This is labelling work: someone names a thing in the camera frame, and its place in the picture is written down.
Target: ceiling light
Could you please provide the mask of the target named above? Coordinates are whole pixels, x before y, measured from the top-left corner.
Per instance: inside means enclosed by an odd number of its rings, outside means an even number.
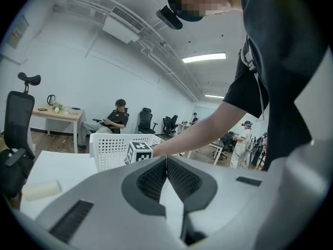
[[[214,60],[214,59],[226,59],[225,53],[218,53],[218,54],[209,54],[209,55],[202,55],[202,56],[193,56],[183,58],[184,63],[196,62],[196,61],[203,61],[203,60]]]
[[[224,96],[210,95],[210,94],[205,94],[205,97],[214,97],[214,98],[221,98],[221,99],[224,98]]]

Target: person standing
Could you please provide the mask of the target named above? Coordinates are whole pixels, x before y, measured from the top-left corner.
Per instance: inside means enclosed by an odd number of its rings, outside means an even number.
[[[194,119],[190,122],[191,126],[198,122],[197,113],[193,113]]]
[[[236,137],[235,141],[237,141],[233,155],[230,161],[231,168],[238,168],[238,166],[243,162],[244,158],[248,158],[247,155],[247,145],[251,140],[251,121],[244,122],[244,132]]]
[[[267,144],[267,132],[265,132],[261,138],[260,138],[260,142],[259,142],[259,145],[258,145],[258,149],[257,151],[255,152],[255,155],[254,155],[254,158],[253,158],[253,161],[251,163],[252,166],[256,167],[257,166],[257,162],[258,162],[258,159],[264,149],[264,146],[266,147],[266,144]]]
[[[217,110],[180,136],[154,147],[153,156],[203,147],[228,132],[246,112],[259,118],[268,102],[270,140],[263,171],[268,170],[272,161],[287,157],[295,148],[311,141],[294,101],[319,69],[324,56],[330,55],[328,38],[322,34],[327,22],[318,25],[323,7],[313,0],[308,0],[308,5],[319,10],[312,11],[304,0],[168,2],[179,18],[191,22],[206,15],[241,11],[247,38],[239,53],[235,80]]]

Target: office chair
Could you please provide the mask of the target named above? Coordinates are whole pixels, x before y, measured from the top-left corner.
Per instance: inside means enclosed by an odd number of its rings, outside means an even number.
[[[29,85],[40,84],[41,76],[27,77],[21,72],[18,78],[24,81],[25,88],[23,93],[11,91],[8,94],[4,130],[4,141],[8,149],[0,153],[0,188],[7,198],[19,194],[35,158],[27,141],[35,98],[28,91]]]
[[[178,127],[178,125],[176,125],[177,118],[177,115],[173,116],[172,118],[167,116],[163,118],[163,132],[166,136],[170,138],[173,137],[171,134],[175,133],[175,129]]]
[[[140,124],[138,125],[138,132],[143,134],[155,134],[155,126],[158,125],[154,122],[153,129],[150,128],[150,123],[152,119],[151,109],[144,107],[139,114],[140,116]]]
[[[222,140],[224,147],[221,152],[222,160],[223,158],[228,158],[226,155],[223,154],[223,151],[232,152],[233,146],[236,144],[236,142],[233,140],[234,132],[229,131],[227,134],[223,135],[220,140]]]
[[[96,121],[96,122],[102,122],[101,119],[93,119],[93,121]],[[114,134],[120,134],[120,128],[117,128],[117,127],[111,127],[111,130],[112,130],[112,132],[113,132]]]

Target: hand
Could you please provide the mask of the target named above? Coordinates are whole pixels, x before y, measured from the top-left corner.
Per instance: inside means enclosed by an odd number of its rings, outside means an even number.
[[[158,153],[158,145],[156,145],[152,148],[152,157],[158,157],[158,156],[161,155]]]
[[[111,125],[111,120],[109,120],[109,119],[104,120],[104,124],[105,124],[105,125]]]

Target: white outfit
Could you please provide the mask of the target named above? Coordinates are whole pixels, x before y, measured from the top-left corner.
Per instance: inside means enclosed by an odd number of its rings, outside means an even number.
[[[238,168],[238,166],[244,161],[246,158],[246,162],[250,162],[250,152],[247,153],[246,145],[251,140],[251,129],[246,129],[239,137],[245,138],[243,141],[238,141],[236,143],[233,155],[230,161],[231,168]]]

